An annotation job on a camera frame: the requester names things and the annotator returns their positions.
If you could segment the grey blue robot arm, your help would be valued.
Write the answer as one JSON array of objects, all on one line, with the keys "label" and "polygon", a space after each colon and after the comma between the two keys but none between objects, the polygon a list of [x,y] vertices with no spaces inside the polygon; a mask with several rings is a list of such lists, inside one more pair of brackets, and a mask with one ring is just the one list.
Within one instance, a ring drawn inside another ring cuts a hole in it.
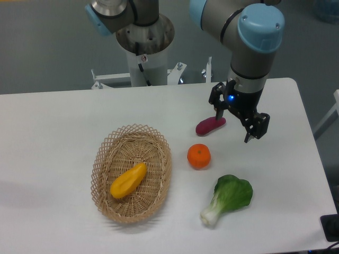
[{"label": "grey blue robot arm", "polygon": [[[231,51],[227,80],[212,88],[209,103],[217,120],[229,111],[241,121],[246,141],[260,139],[269,126],[270,116],[258,112],[257,105],[283,37],[285,20],[276,4],[190,1],[189,5],[192,21]],[[114,34],[131,56],[133,86],[167,84],[165,64],[152,58],[168,49],[175,32],[159,12],[158,1],[92,1],[85,12],[100,34]]]}]

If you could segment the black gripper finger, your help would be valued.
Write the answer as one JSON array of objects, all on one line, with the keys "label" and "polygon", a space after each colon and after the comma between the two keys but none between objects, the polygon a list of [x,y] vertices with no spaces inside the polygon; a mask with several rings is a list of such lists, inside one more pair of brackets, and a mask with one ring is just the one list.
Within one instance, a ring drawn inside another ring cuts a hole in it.
[{"label": "black gripper finger", "polygon": [[210,96],[209,104],[211,104],[216,112],[215,120],[219,121],[224,114],[224,110],[229,109],[229,103],[226,100],[221,100],[226,94],[226,85],[222,82],[219,82],[213,86]]},{"label": "black gripper finger", "polygon": [[245,143],[251,139],[260,139],[267,133],[270,122],[269,114],[259,113],[257,110],[242,110],[234,113],[246,130]]}]

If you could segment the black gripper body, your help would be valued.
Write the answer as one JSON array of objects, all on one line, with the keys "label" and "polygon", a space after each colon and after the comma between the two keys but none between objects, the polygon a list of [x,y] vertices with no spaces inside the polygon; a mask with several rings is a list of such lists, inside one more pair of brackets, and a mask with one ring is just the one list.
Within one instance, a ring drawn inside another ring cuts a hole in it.
[{"label": "black gripper body", "polygon": [[243,93],[235,90],[236,82],[227,81],[224,91],[222,109],[228,110],[239,119],[249,119],[257,112],[257,105],[263,90],[255,93]]}]

